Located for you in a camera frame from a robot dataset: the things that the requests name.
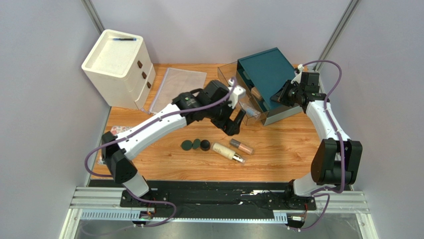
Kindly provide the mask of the clear drawer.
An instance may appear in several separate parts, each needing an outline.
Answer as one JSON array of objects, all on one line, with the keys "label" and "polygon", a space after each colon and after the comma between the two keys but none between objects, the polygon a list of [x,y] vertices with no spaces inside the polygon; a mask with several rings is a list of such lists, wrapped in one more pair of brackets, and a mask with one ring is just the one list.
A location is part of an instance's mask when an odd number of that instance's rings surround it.
[{"label": "clear drawer", "polygon": [[243,118],[243,123],[245,125],[254,125],[254,124],[262,124],[262,122],[266,119],[266,115],[265,113],[262,111],[262,109],[260,108],[257,100],[253,97],[253,95],[251,94],[251,90],[248,87],[248,85],[244,82],[243,77],[241,76],[241,74],[238,72],[237,70],[237,62],[233,62],[233,63],[229,63],[229,64],[225,64],[222,66],[219,66],[217,69],[217,75],[218,75],[218,79],[224,83],[225,85],[228,85],[229,80],[232,80],[233,78],[236,78],[237,81],[237,85],[239,87],[242,87],[245,90],[245,95],[243,98],[239,99],[237,104],[235,105],[235,110],[233,113],[233,118],[238,114],[238,112],[243,109],[240,105],[240,102],[244,102],[244,103],[248,103],[250,104],[252,107],[254,107],[256,110],[258,110],[261,115],[260,118],[258,120],[255,120],[253,118],[249,118],[247,116],[247,114],[245,115],[245,117]]}]

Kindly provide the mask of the pink lip gloss tube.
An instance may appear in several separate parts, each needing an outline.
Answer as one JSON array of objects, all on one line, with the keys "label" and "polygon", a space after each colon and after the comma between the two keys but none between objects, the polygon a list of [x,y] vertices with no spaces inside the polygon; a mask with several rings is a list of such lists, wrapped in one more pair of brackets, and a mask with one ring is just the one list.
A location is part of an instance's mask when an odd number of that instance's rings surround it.
[{"label": "pink lip gloss tube", "polygon": [[242,152],[249,154],[249,155],[252,155],[254,153],[254,149],[252,147],[250,147],[250,146],[248,146],[248,145],[246,145],[246,144],[244,144],[244,143],[242,143],[242,142],[240,142],[236,139],[232,138],[230,140],[229,144],[231,146],[241,150]]}]

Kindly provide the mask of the cream foundation bottle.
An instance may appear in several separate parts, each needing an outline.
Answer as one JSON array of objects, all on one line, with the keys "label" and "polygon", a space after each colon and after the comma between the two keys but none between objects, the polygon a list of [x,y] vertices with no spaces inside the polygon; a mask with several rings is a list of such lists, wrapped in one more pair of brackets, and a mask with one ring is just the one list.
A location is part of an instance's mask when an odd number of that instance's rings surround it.
[{"label": "cream foundation bottle", "polygon": [[241,155],[239,155],[237,152],[218,142],[214,142],[211,145],[211,150],[229,160],[237,161],[241,164],[244,164],[246,162],[246,160],[242,158]]}]

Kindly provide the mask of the teal makeup drawer box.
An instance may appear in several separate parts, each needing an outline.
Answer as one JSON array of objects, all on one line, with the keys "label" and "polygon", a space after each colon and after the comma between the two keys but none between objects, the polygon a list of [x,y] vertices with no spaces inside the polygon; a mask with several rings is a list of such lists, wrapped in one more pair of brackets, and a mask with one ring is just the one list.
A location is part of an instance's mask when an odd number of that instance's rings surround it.
[{"label": "teal makeup drawer box", "polygon": [[288,107],[270,100],[287,80],[295,77],[295,68],[277,47],[239,58],[237,70],[250,90],[256,87],[264,99],[257,101],[266,115],[263,126],[303,111],[298,105]]}]

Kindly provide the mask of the clear plastic bottle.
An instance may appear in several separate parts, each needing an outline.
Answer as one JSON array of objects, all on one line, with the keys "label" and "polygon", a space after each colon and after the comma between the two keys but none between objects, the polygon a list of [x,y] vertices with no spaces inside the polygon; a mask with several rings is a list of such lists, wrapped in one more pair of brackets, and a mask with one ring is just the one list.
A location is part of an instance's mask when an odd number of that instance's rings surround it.
[{"label": "clear plastic bottle", "polygon": [[246,111],[246,114],[249,118],[253,118],[255,120],[258,120],[260,118],[261,113],[254,107],[252,107],[250,104],[240,102],[240,105]]}]

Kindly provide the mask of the beige square foundation bottle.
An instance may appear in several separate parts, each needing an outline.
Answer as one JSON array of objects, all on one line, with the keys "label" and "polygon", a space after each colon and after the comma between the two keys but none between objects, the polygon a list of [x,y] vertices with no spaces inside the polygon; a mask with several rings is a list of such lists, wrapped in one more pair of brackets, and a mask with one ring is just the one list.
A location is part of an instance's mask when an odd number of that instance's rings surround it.
[{"label": "beige square foundation bottle", "polygon": [[263,97],[260,94],[259,90],[256,87],[251,88],[251,94],[253,95],[253,97],[258,100],[258,101],[263,101]]}]

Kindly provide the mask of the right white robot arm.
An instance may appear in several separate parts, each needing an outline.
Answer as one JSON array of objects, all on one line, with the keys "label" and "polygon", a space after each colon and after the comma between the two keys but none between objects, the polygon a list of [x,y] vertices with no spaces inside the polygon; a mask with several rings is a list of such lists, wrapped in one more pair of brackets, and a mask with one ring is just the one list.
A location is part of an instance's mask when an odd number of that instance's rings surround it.
[{"label": "right white robot arm", "polygon": [[288,107],[300,106],[321,140],[310,172],[290,181],[286,188],[284,202],[288,207],[309,203],[324,190],[340,193],[356,182],[363,146],[336,120],[328,95],[320,92],[319,73],[300,72],[270,99]]}]

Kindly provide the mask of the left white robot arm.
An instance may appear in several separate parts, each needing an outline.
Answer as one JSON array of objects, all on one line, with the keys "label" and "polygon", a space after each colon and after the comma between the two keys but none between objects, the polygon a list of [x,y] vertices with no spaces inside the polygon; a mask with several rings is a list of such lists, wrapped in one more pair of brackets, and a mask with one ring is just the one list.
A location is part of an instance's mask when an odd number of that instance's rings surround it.
[{"label": "left white robot arm", "polygon": [[203,89],[180,93],[163,110],[141,124],[116,135],[102,136],[102,159],[113,181],[127,190],[125,198],[141,205],[149,205],[150,188],[132,160],[152,143],[184,128],[195,121],[209,119],[228,136],[239,134],[245,111],[240,110],[234,120],[231,115],[246,90],[233,79],[229,85],[219,80],[210,81]]}]

